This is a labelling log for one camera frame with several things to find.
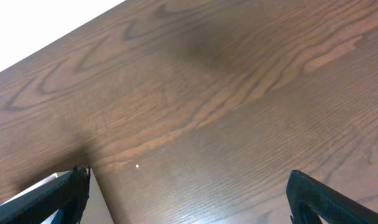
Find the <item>wooden surface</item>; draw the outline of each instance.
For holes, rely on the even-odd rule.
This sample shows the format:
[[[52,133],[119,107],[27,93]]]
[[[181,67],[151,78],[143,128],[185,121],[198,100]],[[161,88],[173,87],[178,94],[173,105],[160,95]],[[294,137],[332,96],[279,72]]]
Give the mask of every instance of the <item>wooden surface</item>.
[[[378,212],[378,0],[118,5],[0,73],[0,203],[75,164],[115,223],[290,223],[292,169]]]

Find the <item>white background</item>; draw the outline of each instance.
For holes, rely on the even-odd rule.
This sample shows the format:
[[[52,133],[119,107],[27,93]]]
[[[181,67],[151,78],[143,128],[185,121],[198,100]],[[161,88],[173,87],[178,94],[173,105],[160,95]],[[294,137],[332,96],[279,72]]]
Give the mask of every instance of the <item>white background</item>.
[[[0,72],[123,1],[0,1]]]

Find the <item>wood grain pattern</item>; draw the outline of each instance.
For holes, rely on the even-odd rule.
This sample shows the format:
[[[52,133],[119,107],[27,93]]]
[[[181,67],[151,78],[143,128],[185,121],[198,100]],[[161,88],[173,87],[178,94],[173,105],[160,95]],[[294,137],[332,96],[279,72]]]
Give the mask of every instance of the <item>wood grain pattern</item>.
[[[115,223],[378,212],[378,0],[128,0],[0,73],[0,203],[90,164]]]

